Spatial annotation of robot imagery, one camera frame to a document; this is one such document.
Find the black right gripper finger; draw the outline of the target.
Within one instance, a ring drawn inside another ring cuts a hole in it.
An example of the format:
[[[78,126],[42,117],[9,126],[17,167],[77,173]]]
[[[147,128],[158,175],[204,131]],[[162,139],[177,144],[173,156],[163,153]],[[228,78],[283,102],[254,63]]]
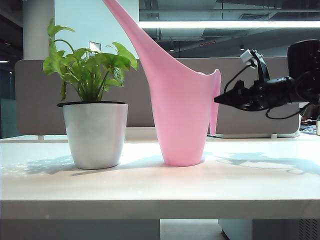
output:
[[[237,81],[234,87],[214,98],[215,103],[243,103],[242,89],[244,81]]]
[[[242,111],[254,111],[255,110],[255,103],[251,101],[228,101],[225,103],[227,106],[234,107],[236,109]]]

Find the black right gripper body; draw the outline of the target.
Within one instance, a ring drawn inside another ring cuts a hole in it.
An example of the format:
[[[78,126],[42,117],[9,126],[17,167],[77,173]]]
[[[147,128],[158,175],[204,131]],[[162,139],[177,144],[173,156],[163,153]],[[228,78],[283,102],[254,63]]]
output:
[[[293,102],[293,78],[286,76],[268,81],[255,80],[253,85],[243,90],[244,101],[253,102],[255,111],[280,107]]]

